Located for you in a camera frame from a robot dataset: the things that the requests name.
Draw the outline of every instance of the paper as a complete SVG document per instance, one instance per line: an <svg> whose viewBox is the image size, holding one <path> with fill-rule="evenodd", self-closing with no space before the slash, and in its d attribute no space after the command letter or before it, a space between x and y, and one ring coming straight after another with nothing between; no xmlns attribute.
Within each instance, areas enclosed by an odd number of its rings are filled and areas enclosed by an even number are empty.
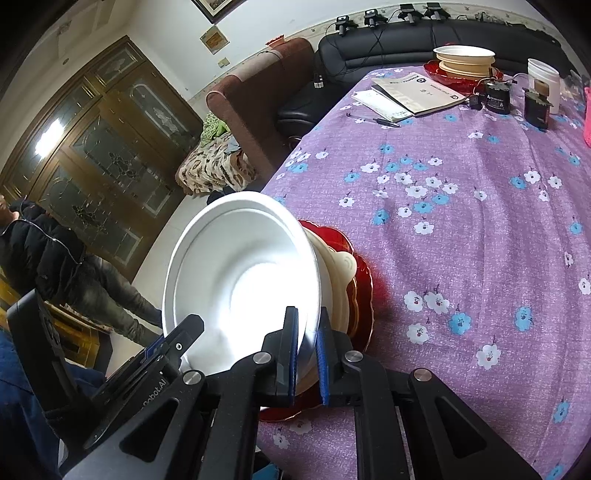
<svg viewBox="0 0 591 480"><path fill-rule="evenodd" d="M373 89L400 103L414 115L425 115L462 103L466 97L418 73L399 79L374 79Z"/></svg>
<svg viewBox="0 0 591 480"><path fill-rule="evenodd" d="M409 112L403 106L393 102L375 90L355 92L353 98L391 122L398 122L413 115L412 112Z"/></svg>

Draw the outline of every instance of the person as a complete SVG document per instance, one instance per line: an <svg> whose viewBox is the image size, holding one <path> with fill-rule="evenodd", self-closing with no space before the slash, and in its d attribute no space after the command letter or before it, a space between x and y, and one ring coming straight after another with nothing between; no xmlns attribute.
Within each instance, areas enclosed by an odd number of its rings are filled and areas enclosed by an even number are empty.
<svg viewBox="0 0 591 480"><path fill-rule="evenodd" d="M105 376L90 368L66 364L87 397ZM0 475L2 480L59 480L59 438L48 425L29 385L12 339L0 328Z"/></svg>
<svg viewBox="0 0 591 480"><path fill-rule="evenodd" d="M0 195L0 267L20 295L36 288L44 300L67 303L142 346L158 338L125 309L160 328L162 311L107 260L88 254L70 228L30 200L9 205Z"/></svg>

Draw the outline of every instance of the brown armchair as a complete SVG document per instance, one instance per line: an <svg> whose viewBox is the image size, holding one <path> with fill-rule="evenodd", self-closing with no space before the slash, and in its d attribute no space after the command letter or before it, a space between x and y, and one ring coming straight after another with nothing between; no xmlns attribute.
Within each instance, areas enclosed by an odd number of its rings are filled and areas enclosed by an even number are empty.
<svg viewBox="0 0 591 480"><path fill-rule="evenodd" d="M260 52L207 94L207 106L224 120L258 176L268 181L290 152L275 127L278 108L313 80L314 51L294 38Z"/></svg>

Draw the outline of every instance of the stack of bowls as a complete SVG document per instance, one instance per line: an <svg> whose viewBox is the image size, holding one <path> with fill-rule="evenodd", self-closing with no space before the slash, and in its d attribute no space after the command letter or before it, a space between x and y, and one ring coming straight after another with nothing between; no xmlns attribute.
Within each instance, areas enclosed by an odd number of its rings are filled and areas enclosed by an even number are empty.
<svg viewBox="0 0 591 480"><path fill-rule="evenodd" d="M551 114L557 114L560 106L560 74L558 70L543 61L536 59L527 60L527 73L530 76L530 89L534 90L535 80L546 82L550 87L548 101L552 104Z"/></svg>
<svg viewBox="0 0 591 480"><path fill-rule="evenodd" d="M440 60L439 67L450 77L480 80L489 76L495 62L495 52L467 45L448 45L434 48Z"/></svg>
<svg viewBox="0 0 591 480"><path fill-rule="evenodd" d="M183 356L182 369L205 375L228 370L260 351L267 333L283 327L285 308L298 308L298 393L317 380L316 332L321 306L347 331L346 287L356 261L334 252L274 199L256 192L225 196L203 209L174 248L163 298L169 334L189 314L205 323Z"/></svg>

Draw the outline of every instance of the black leather sofa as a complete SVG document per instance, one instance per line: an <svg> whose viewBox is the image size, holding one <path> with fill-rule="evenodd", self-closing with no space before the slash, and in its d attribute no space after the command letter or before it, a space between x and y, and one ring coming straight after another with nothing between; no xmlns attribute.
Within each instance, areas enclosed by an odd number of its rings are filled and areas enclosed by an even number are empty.
<svg viewBox="0 0 591 480"><path fill-rule="evenodd" d="M561 77L575 70L560 43L524 25L477 20L424 20L416 25L393 22L374 29L325 36L314 55L324 88L305 85L277 111L276 127L294 146L367 73L382 67L422 65L435 58L433 48L473 45L496 53L495 66L506 74L527 72L528 58L554 66Z"/></svg>

